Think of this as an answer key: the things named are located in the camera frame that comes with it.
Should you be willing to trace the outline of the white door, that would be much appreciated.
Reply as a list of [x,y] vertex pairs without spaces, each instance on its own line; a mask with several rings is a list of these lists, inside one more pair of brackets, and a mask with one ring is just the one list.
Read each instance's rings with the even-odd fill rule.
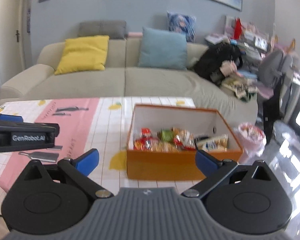
[[0,84],[26,69],[24,5],[26,0],[0,0]]

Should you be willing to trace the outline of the dark green seaweed bag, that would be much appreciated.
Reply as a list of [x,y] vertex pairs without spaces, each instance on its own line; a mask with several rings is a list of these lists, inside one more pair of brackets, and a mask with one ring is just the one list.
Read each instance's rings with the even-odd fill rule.
[[209,139],[210,137],[207,135],[202,135],[194,138],[194,144],[197,145],[199,142]]

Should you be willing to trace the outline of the pink plastic bag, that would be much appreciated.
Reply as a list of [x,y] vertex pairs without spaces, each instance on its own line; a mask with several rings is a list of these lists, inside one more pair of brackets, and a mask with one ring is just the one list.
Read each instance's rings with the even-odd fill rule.
[[266,135],[263,130],[250,123],[242,123],[234,128],[244,153],[249,157],[260,157],[266,146]]

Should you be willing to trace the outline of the black backpack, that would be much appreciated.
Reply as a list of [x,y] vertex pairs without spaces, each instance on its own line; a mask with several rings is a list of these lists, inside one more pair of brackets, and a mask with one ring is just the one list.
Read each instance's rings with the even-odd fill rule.
[[243,66],[238,46],[226,42],[215,44],[194,64],[193,70],[200,77],[220,86],[230,74]]

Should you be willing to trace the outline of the light blue cushion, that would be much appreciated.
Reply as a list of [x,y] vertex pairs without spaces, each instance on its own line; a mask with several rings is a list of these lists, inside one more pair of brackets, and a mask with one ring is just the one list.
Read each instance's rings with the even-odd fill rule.
[[142,29],[139,67],[185,70],[186,65],[185,35],[146,27]]

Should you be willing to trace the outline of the red chip snack bag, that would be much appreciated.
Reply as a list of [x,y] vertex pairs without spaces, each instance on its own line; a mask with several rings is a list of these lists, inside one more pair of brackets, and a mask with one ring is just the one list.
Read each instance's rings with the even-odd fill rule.
[[140,136],[134,140],[134,150],[160,152],[162,142],[149,128],[142,128]]

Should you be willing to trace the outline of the green small snack pack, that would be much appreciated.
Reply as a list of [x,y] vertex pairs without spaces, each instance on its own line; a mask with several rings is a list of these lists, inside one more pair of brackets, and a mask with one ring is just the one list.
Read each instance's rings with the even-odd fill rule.
[[172,143],[174,140],[174,131],[173,129],[161,129],[157,133],[157,137],[163,142]]

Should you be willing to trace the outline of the red fries snack bag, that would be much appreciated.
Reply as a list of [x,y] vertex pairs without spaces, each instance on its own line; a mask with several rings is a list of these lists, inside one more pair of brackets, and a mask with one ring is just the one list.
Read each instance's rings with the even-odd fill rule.
[[196,149],[194,136],[186,129],[172,128],[174,131],[173,143],[182,150],[192,151]]

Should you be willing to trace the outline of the orange storage box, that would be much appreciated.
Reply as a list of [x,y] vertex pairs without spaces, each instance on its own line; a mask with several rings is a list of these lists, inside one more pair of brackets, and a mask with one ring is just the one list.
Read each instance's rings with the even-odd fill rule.
[[243,147],[216,109],[159,105],[134,107],[127,139],[128,179],[201,180],[197,150],[238,161]]

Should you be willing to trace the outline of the green white chip bag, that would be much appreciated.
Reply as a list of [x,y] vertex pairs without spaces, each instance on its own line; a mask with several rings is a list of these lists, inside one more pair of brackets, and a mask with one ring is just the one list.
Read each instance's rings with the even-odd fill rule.
[[205,152],[221,152],[228,149],[228,135],[220,135],[197,142],[197,148]]

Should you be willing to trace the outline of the clear waffle snack bag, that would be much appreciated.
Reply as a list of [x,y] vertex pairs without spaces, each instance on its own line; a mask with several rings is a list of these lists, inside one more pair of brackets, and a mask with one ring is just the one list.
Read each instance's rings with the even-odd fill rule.
[[154,152],[179,152],[180,149],[177,145],[170,142],[164,142],[160,140],[153,140],[151,142],[151,149]]

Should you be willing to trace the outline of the beige sofa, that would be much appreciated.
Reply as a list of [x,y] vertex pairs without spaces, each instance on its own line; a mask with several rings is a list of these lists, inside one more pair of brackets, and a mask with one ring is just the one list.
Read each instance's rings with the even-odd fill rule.
[[45,46],[37,63],[5,82],[0,105],[10,101],[101,97],[191,98],[197,108],[218,110],[231,126],[257,119],[257,97],[249,102],[190,70],[140,68],[141,38],[110,40],[105,70],[55,75],[64,42]]

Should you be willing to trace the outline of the anime print pillow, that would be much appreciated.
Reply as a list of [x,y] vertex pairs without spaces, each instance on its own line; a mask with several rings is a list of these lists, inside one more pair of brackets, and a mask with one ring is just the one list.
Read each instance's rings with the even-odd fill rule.
[[167,12],[168,30],[184,34],[187,42],[195,42],[196,40],[196,22],[195,16]]

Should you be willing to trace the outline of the grey office chair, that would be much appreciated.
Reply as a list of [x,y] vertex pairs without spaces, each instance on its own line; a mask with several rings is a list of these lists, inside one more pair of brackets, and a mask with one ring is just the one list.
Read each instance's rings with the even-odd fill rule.
[[281,49],[275,49],[262,60],[258,67],[258,80],[273,90],[273,95],[262,101],[263,130],[267,144],[271,141],[274,123],[280,118],[280,93],[292,61],[290,54]]

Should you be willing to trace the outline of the yellow cushion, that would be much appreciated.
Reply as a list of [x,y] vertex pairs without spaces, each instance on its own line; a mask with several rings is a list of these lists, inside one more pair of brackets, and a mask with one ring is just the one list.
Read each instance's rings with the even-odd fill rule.
[[97,35],[65,40],[55,75],[105,70],[109,36]]

